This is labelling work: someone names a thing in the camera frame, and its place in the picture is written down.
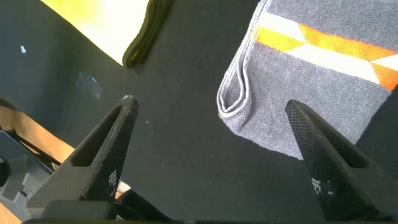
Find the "white stripe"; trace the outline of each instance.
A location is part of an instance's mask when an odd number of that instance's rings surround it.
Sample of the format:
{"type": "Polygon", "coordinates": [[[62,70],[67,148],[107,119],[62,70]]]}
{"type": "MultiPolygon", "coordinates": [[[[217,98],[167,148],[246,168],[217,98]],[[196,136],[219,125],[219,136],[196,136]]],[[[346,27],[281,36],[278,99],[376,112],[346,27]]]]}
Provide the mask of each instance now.
{"type": "Polygon", "coordinates": [[[257,21],[257,26],[276,31],[293,39],[305,42],[304,35],[299,24],[283,17],[263,12],[257,21]]]}
{"type": "Polygon", "coordinates": [[[371,64],[363,59],[305,44],[286,52],[325,68],[379,84],[371,64]]]}
{"type": "Polygon", "coordinates": [[[379,58],[377,60],[372,61],[371,63],[376,63],[378,65],[382,65],[384,67],[398,71],[398,55],[391,55],[388,57],[379,58]]]}

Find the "yellow fabric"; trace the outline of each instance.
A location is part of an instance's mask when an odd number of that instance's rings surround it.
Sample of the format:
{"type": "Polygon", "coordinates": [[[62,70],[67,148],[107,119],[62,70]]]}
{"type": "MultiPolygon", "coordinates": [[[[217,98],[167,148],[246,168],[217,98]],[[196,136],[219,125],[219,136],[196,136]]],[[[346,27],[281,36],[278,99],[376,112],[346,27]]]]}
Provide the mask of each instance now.
{"type": "Polygon", "coordinates": [[[338,37],[336,35],[325,34],[303,24],[300,24],[300,28],[308,44],[345,55],[361,58],[367,61],[372,61],[396,54],[393,50],[367,44],[357,40],[338,37]]]}
{"type": "Polygon", "coordinates": [[[148,1],[42,0],[121,65],[144,22],[148,1]]]}
{"type": "Polygon", "coordinates": [[[261,27],[257,34],[259,43],[268,45],[282,52],[300,47],[304,43],[287,35],[261,27]]]}

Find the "black surface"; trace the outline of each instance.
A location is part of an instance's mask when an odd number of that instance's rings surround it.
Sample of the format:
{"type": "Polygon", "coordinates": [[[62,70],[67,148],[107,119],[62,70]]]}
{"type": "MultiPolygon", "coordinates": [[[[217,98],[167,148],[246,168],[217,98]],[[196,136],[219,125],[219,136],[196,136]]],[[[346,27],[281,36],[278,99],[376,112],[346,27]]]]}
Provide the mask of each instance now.
{"type": "Polygon", "coordinates": [[[128,70],[41,2],[0,0],[0,96],[72,146],[120,97],[137,96],[122,180],[170,218],[319,219],[304,164],[218,117],[217,89],[256,4],[174,1],[146,63],[128,70]],[[100,99],[76,87],[80,72],[103,87],[100,99]]]}

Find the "orange stripe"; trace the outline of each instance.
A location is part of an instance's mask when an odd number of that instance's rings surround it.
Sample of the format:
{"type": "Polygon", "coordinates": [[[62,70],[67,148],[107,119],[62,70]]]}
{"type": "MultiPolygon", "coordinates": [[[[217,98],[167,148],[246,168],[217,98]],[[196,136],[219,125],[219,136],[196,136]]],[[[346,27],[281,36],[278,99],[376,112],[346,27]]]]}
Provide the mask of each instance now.
{"type": "Polygon", "coordinates": [[[375,63],[371,63],[371,65],[380,85],[392,91],[398,84],[398,71],[375,63]]]}
{"type": "Polygon", "coordinates": [[[367,61],[396,54],[392,50],[375,45],[365,44],[357,40],[349,40],[336,35],[325,34],[303,24],[300,24],[300,28],[308,44],[365,59],[367,61]]]}
{"type": "Polygon", "coordinates": [[[282,52],[300,47],[304,43],[284,34],[261,27],[257,33],[257,42],[273,47],[282,52]]]}

